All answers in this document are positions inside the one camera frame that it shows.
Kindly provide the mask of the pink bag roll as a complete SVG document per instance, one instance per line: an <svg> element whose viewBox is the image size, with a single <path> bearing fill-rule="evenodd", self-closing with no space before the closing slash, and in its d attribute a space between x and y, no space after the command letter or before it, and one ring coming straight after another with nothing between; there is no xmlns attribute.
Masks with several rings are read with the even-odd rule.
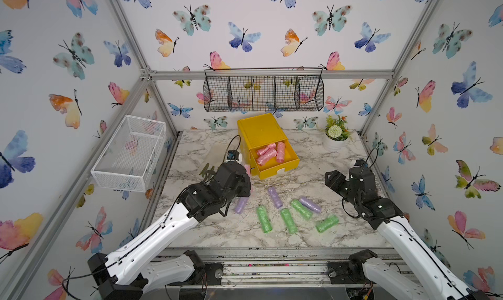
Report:
<svg viewBox="0 0 503 300"><path fill-rule="evenodd" d="M275 158L276 155L277 151L274 148L268 149L266 152L264 152L257 158L257 164L259 166L264 166L267 164L268 161Z"/></svg>
<svg viewBox="0 0 503 300"><path fill-rule="evenodd" d="M250 178L251 177L251 166L250 165L245 165L244 167L246 169L246 174Z"/></svg>
<svg viewBox="0 0 503 300"><path fill-rule="evenodd" d="M276 147L276 162L283 163L285 161L286 145L284 142L279 142Z"/></svg>
<svg viewBox="0 0 503 300"><path fill-rule="evenodd" d="M259 149L257 151L257 154L258 154L258 156L262 156L265 153L267 153L270 149L276 149L276 144L275 143L271 143L271 144L268 144L268 145L262 147L261 149Z"/></svg>

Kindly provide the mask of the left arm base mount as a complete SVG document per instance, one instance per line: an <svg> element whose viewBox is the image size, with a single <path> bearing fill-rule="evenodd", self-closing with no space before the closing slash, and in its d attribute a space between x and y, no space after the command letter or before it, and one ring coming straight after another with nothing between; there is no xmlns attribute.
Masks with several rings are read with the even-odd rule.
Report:
<svg viewBox="0 0 503 300"><path fill-rule="evenodd" d="M181 286L196 286L197 284L206 286L220 286L223 278L223 264L221 263L204 263L199 255L194 250L184 252L192 262L192 274L182 282Z"/></svg>

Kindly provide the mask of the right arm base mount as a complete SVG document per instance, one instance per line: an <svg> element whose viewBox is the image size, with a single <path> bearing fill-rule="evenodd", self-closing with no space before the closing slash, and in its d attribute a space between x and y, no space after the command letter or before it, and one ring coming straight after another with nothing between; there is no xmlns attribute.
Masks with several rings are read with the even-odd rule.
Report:
<svg viewBox="0 0 503 300"><path fill-rule="evenodd" d="M362 250L351 254L347 261L330 262L327 264L327 276L331 284L363 284L368 280L364 274L363 265L368 259L377 258L371 250Z"/></svg>

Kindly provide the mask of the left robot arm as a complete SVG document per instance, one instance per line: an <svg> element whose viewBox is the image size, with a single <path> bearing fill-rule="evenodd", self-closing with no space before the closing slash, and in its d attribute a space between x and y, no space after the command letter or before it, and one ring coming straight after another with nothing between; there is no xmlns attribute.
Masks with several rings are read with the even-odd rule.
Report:
<svg viewBox="0 0 503 300"><path fill-rule="evenodd" d="M206 266L194 250L164 262L154 259L176 238L220 214L226 216L236 197L251 194L250 175L236 161L220 165L207 182L187 186L171 208L146 230L110 254L88 261L102 299L140 299L167 285L207 286L215 266Z"/></svg>

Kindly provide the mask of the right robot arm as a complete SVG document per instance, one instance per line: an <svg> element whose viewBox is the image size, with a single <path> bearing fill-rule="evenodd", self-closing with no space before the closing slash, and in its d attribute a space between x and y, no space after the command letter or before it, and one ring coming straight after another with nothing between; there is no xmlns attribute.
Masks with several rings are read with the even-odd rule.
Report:
<svg viewBox="0 0 503 300"><path fill-rule="evenodd" d="M373 282L395 299L488 299L486 292L470 288L440 261L392 200L379 196L375 176L364 160L357 160L347 176L334 170L326 172L324 179L328 188L392 245L416 278L408 279L367 249L345 262L329 263L327 275L332 284Z"/></svg>

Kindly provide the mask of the yellow drawer cabinet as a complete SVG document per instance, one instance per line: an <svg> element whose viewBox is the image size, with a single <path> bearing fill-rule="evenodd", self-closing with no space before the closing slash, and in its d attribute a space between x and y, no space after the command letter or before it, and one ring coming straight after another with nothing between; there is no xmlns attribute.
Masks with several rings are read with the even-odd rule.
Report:
<svg viewBox="0 0 503 300"><path fill-rule="evenodd" d="M241 119L237 125L240 152L253 176L264 180L298 167L300 160L272 114Z"/></svg>

